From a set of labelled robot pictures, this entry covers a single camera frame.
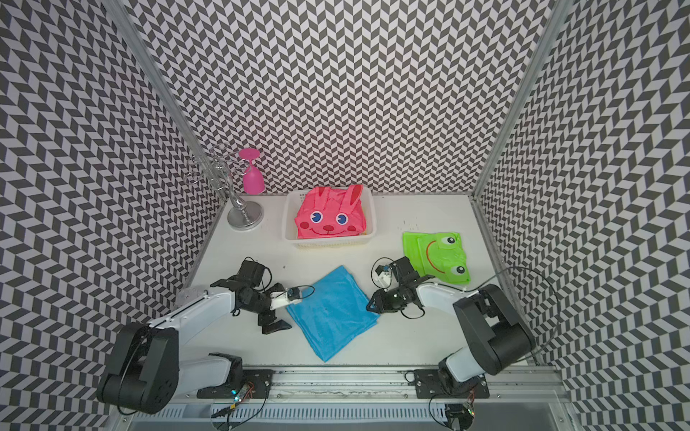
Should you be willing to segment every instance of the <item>frog mouth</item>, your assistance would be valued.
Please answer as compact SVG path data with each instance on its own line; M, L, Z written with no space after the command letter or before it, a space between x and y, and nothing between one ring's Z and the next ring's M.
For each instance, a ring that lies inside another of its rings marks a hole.
M437 270L437 271L440 272L441 274L445 274L445 271L441 271L440 269L436 268L436 265L433 264L433 262L431 261L431 258L429 257L429 247L431 247L431 244L433 244L433 243L435 243L435 242L436 242L436 240L431 241L431 242L429 243L429 245L426 247L426 260L429 261L429 263L431 264L431 266L433 266L433 269Z

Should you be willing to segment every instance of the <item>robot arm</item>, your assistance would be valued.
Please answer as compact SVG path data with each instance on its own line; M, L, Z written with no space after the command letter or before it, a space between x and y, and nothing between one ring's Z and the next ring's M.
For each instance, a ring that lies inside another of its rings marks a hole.
M244 261L236 275L216 281L183 308L153 319L148 325L125 325L106 359L96 398L118 408L153 414L177 394L217 386L239 392L239 357L214 353L180 361L179 349L216 320L240 310L257 313L264 334L291 328L285 321L276 321L275 311L301 302L301 293L297 288L286 290L280 283L256 290L264 270L260 263Z
M468 382L488 373L496 375L516 359L529 353L536 342L529 326L496 285L465 293L420 277L409 259L390 264L398 286L374 293L366 309L385 313L416 306L432 307L457 317L467 340L467 347L439 363L439 378L448 394L466 392ZM486 318L497 318L489 325Z

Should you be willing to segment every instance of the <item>bunny ear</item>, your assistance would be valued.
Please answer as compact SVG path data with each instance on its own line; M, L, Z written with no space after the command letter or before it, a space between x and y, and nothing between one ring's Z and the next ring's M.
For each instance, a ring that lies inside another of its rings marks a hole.
M359 201L359 197L362 195L362 190L364 190L364 186L362 186L362 184L355 184L348 187L347 191L345 192L345 197L340 204L340 212L345 214L351 213L352 210L355 209L355 206Z
M328 201L328 192L331 191L330 187L316 187L316 197L314 200L314 208L319 211L323 211L326 207L326 201Z

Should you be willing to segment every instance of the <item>round metal base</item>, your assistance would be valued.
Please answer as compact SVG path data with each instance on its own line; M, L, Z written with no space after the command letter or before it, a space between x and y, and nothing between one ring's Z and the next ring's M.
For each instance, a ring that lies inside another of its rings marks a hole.
M235 207L228 212L228 223L233 229L249 230L264 219L264 209L256 202L247 202L243 210Z

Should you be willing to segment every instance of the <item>cable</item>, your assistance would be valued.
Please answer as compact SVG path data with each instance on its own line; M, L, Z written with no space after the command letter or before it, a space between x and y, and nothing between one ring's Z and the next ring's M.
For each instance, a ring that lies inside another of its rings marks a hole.
M311 295L314 294L314 292L316 292L316 288L314 286L312 286L311 284L303 284L303 285L299 285L299 286L295 286L295 287L298 289L299 288L311 288L312 289L311 292L307 296L302 297L302 299L309 298Z
M243 262L244 262L244 261L252 261L252 262L255 262L255 263L259 263L259 262L257 262L256 260L254 260L254 258L251 257L251 256L245 257L244 259L242 259L242 261L243 261ZM262 277L262 279L261 279L261 290L260 290L260 292L263 292L263 291L265 291L266 289L268 289L268 288L270 287L270 284L273 282L273 273L270 271L270 268L269 268L268 266L264 266L264 268L267 269L268 275L270 276L270 278L268 279L268 284L264 285L264 278Z
M554 297L555 300L556 300L556 306L558 307L558 314L556 315L556 325L551 329L551 331L549 331L549 338L550 338L550 340L544 342L544 344L542 344L542 347L541 347L539 350L537 350L536 352L534 352L534 353L528 353L527 355L523 356L522 358L516 359L516 360L515 360L515 362L520 362L520 361L524 361L525 359L533 358L537 353L540 353L541 351L543 351L544 348L545 348L550 342L553 341L553 336L555 335L556 328L558 328L558 326L562 323L562 317L563 317L563 316L562 316L562 310L561 310L560 299L558 298L558 294L556 293L556 290L553 288L553 284L551 284L551 282L549 281L549 279L548 279L545 275L543 275L541 272L539 272L539 271L537 271L537 270L534 270L534 269L532 269L532 268L528 268L528 267L526 267L526 266L517 266L517 265L515 265L515 266L509 266L509 267L507 267L507 268L505 268L505 269L503 269L503 270L500 270L499 272L496 272L493 276L491 276L491 277L489 277L487 280L485 280L484 283L480 284L479 287L476 287L476 288L474 288L474 289L472 289L472 290L467 290L467 292L473 292L473 291L475 291L475 290L479 290L480 288L484 287L484 285L487 284L489 281L493 280L494 278L498 277L499 275L501 275L501 274L503 274L504 272L509 271L509 270L530 271L530 272L534 272L534 273L537 274L539 277L541 277L541 278L546 282L546 284L548 285L549 290L551 291L551 294L553 295L553 297Z
M402 310L400 310L400 314L402 314L402 316L403 316L405 319L417 320L417 319L421 319L421 318L424 317L424 315L426 314L426 310L425 310L424 308L420 308L420 310L422 311L422 315L421 315L421 316L418 316L418 317L409 317L407 314L403 313Z
M477 384L474 385L472 388L470 388L470 390L469 390L470 395L467 396L467 400L468 400L468 401L469 401L469 397L472 397L472 402L470 403L471 406L472 406L472 410L474 410L474 396L475 396L474 389L475 389L478 385L479 385L479 383L477 383ZM440 395L446 395L446 396L448 396L448 397L451 397L451 395L445 393L445 391L443 391L443 392L440 393L440 394L434 394L434 395L432 395L431 398L429 399L429 404L427 405L427 409L428 409L428 411L429 411L429 416L431 416L431 418L434 420L434 422L438 423L438 424L441 425L443 428L450 428L450 424L451 424L450 421L448 421L448 425L444 425L443 423L439 422L439 421L436 419L436 417L434 417L433 413L431 412L431 401L433 401L434 398L436 398L436 397L438 397L438 396L440 396Z
M255 417L257 417L257 416L259 415L259 413L261 413L262 410L264 409L264 406L266 405L267 400L268 400L268 393L266 393L266 398L264 398L264 403L261 404L261 408L259 409L259 411L256 412L256 413L254 413L249 419L244 419L242 422L238 423L236 426L233 427L233 430L234 430L235 428L237 428L237 427L239 427L239 426L241 426L241 425L243 425L243 424L245 424L245 423L251 421L251 420L254 419Z
M115 401L115 407L117 407L117 412L121 414L122 416L132 416L134 413L136 413L138 410L134 410L133 412L125 413L122 411L122 408L120 407L120 396L122 394L122 385L124 384L125 377L127 376L127 371L129 371L130 365L132 365L132 360L134 360L134 357L137 356L137 351L141 347L142 344L144 344L145 340L148 340L148 337L152 334L152 331L158 327L161 323L167 322L167 320L160 321L159 323L156 323L155 326L152 328L148 328L148 333L144 335L140 340L139 343L137 344L137 347L132 351L132 356L130 356L129 360L127 361L127 365L125 365L125 370L122 373L122 377L120 378L120 386L117 388L117 400Z
M455 290L457 290L458 292L462 292L462 293L474 292L474 291L476 290L476 289L465 290L465 289L461 289L461 288L459 288L459 287L457 287L457 286L450 285L450 284L443 284L443 283L436 283L436 284L437 284L437 285L442 285L442 286L445 287L445 288L455 289Z
M251 400L254 398L254 383L249 381L249 382L247 382L247 384L249 385L249 391L247 391L247 393L244 395L244 398L241 399L239 401L239 403L237 403L237 405L243 404L245 401ZM233 411L235 411L235 408L236 408L236 405L235 406L232 405L230 407L226 407L226 408L219 410L215 414L211 414L211 425L213 425L213 419L214 418L222 416L224 411L227 410L228 414L225 415L225 431L229 431L230 430L230 414ZM213 427L218 431L221 431L222 426L223 426L222 423L221 423L221 426L213 425Z
M392 276L392 275L391 275L391 282L390 282L385 288L382 288L381 286L377 285L377 284L376 284L376 281L374 281L374 269L376 268L376 264L379 263L379 261L380 261L381 259L388 259L388 260L391 261L391 262L395 262L395 261L392 260L390 257L380 257L380 258L376 259L376 261L374 262L374 264L371 266L371 271L370 271L370 273L371 273L371 282L374 283L374 286L376 286L377 288L379 288L379 289L381 289L381 290L385 290L385 289L388 289L388 288L391 286L391 284L393 284L393 276Z
M434 398L436 398L436 397L438 397L438 396L440 396L440 395L445 395L445 394L442 394L442 393L441 393L441 394L434 394L434 395L432 395L431 398L429 399L429 404L428 404L428 406L427 406L428 411L429 411L429 416L431 416L431 418L433 419L433 421L436 422L436 423L438 423L439 425L441 425L443 428L449 428L447 425L444 425L443 423L439 422L439 421L436 419L436 417L433 415L433 413L431 412L431 402L433 401Z
M264 268L266 268L266 270L268 271L268 275L270 276L270 278L268 279L268 284L264 288L264 290L266 290L270 287L270 284L273 282L273 273L270 271L270 268L268 266L264 266ZM262 286L264 285L264 278L263 277L261 279L261 284L262 284Z
M410 374L410 373L413 373L413 374L414 374L414 371L413 371L413 370L407 370L407 371L405 372L405 374L402 375L402 378L405 379L405 381L407 381L407 383L415 383L414 380L408 380L408 379L407 379L407 375Z

